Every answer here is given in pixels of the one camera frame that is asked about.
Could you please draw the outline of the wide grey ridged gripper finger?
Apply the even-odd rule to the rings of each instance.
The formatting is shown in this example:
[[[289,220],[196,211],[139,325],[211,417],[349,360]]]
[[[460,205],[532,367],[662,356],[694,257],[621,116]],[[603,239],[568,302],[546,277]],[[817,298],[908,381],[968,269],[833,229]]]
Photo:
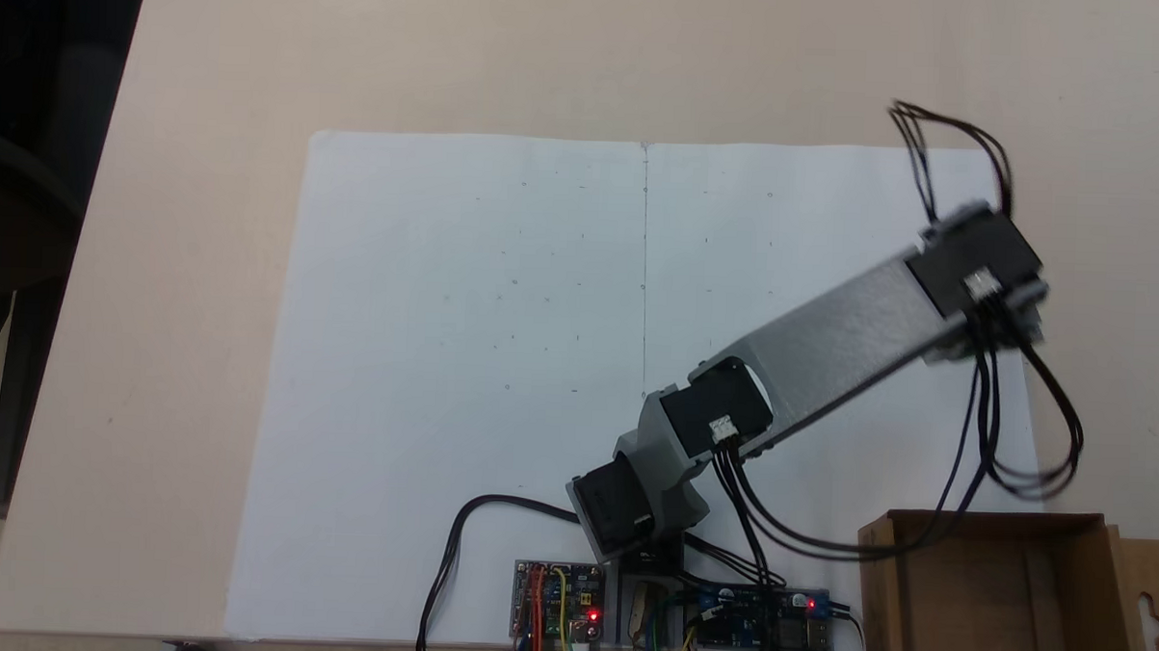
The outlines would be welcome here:
[[[967,294],[952,316],[956,329],[926,351],[925,363],[963,363],[975,354],[1016,351],[1022,342],[1037,345],[1042,338],[1040,303],[1049,294],[1047,283],[1025,281],[977,297]]]

